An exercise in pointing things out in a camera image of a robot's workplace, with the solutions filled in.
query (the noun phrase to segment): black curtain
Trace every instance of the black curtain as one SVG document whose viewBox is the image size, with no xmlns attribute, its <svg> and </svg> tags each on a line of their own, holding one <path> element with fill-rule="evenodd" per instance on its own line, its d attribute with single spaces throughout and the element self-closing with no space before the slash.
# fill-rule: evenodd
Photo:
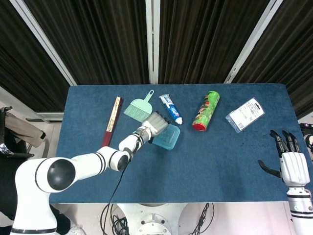
<svg viewBox="0 0 313 235">
<path fill-rule="evenodd" d="M 283 1 L 233 82 L 286 84 L 297 116 L 313 111 L 312 0 Z"/>
<path fill-rule="evenodd" d="M 0 86 L 34 111 L 63 111 L 68 83 L 12 4 L 0 9 Z"/>
<path fill-rule="evenodd" d="M 269 0 L 162 0 L 159 83 L 223 83 Z"/>
<path fill-rule="evenodd" d="M 79 85 L 147 84 L 144 0 L 25 0 Z"/>
</svg>

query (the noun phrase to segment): green can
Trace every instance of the green can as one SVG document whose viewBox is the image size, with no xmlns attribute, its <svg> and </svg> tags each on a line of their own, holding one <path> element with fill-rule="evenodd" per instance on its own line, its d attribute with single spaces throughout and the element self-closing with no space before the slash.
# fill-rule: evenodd
<svg viewBox="0 0 313 235">
<path fill-rule="evenodd" d="M 205 96 L 203 105 L 201 105 L 195 120 L 192 122 L 193 128 L 198 131 L 205 131 L 213 112 L 220 100 L 220 94 L 215 91 L 209 91 Z"/>
</svg>

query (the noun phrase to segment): table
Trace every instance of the table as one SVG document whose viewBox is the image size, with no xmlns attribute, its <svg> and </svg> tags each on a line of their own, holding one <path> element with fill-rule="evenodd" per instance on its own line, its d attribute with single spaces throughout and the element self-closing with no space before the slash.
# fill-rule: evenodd
<svg viewBox="0 0 313 235">
<path fill-rule="evenodd" d="M 99 149 L 115 97 L 124 99 L 122 111 L 149 90 L 154 111 L 171 120 L 158 98 L 170 94 L 180 110 L 183 125 L 173 150 L 146 143 L 125 171 L 112 202 L 243 202 L 286 201 L 288 188 L 258 165 L 263 160 L 279 169 L 279 158 L 270 129 L 292 132 L 310 161 L 291 101 L 283 84 L 194 84 L 194 85 L 103 85 L 70 87 L 60 133 L 57 156 L 72 158 Z M 206 132 L 194 130 L 191 123 L 208 91 L 221 99 Z M 255 97 L 265 115 L 240 133 L 225 120 L 226 115 Z M 140 123 L 121 113 L 110 146 L 118 148 Z M 120 172 L 103 174 L 79 182 L 51 195 L 51 203 L 107 203 Z M 307 188 L 313 191 L 312 182 Z"/>
</svg>

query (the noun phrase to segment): white robotic arm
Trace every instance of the white robotic arm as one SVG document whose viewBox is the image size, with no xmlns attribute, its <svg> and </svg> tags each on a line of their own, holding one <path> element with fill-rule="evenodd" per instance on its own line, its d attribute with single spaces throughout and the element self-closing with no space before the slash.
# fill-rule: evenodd
<svg viewBox="0 0 313 235">
<path fill-rule="evenodd" d="M 56 157 L 24 162 L 15 176 L 18 205 L 11 235 L 54 235 L 57 222 L 49 205 L 51 193 L 62 192 L 78 180 L 101 174 L 107 167 L 123 170 L 134 153 L 167 125 L 154 112 L 119 144 L 119 150 L 106 146 L 72 159 Z"/>
<path fill-rule="evenodd" d="M 287 145 L 275 131 L 270 131 L 270 135 L 276 141 L 281 171 L 270 169 L 261 160 L 258 162 L 265 172 L 282 178 L 289 187 L 287 197 L 297 235 L 311 235 L 313 232 L 312 196 L 304 188 L 310 182 L 307 161 L 304 154 L 300 153 L 295 136 L 286 131 L 283 131 L 283 134 L 286 137 Z"/>
</svg>

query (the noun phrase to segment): toothpaste tube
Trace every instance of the toothpaste tube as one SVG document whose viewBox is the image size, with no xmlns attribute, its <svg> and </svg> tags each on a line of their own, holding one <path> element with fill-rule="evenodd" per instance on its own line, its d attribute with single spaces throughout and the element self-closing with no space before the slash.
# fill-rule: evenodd
<svg viewBox="0 0 313 235">
<path fill-rule="evenodd" d="M 177 110 L 176 106 L 173 104 L 172 100 L 170 99 L 170 96 L 168 94 L 164 94 L 159 97 L 162 100 L 163 104 L 165 104 L 168 112 L 171 114 L 174 121 L 177 124 L 182 125 L 182 117 L 179 114 L 179 111 Z"/>
</svg>

